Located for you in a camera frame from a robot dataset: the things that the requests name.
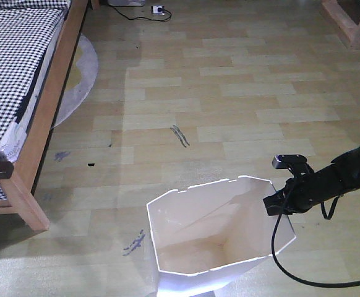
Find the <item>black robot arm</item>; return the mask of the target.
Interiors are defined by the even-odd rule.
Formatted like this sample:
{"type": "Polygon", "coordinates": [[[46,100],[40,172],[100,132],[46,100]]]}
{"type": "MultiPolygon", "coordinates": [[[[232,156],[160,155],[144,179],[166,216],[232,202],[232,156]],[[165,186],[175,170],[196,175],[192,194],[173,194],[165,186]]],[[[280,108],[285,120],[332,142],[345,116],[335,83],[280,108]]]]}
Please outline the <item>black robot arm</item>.
{"type": "Polygon", "coordinates": [[[336,157],[319,171],[314,171],[300,154],[276,155],[272,165],[289,170],[293,177],[283,189],[263,199],[269,216],[305,213],[319,204],[324,219],[329,220],[339,197],[360,189],[360,146],[336,157]]]}

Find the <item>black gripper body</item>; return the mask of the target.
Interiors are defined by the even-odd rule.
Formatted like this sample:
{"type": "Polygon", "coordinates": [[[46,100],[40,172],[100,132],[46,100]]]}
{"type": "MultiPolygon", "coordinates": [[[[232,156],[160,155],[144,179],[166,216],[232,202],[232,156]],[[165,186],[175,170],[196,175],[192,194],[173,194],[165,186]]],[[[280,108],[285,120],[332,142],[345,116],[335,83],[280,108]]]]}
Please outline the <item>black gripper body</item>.
{"type": "Polygon", "coordinates": [[[325,199],[325,189],[314,174],[290,178],[284,188],[263,199],[268,216],[305,213],[325,199]]]}

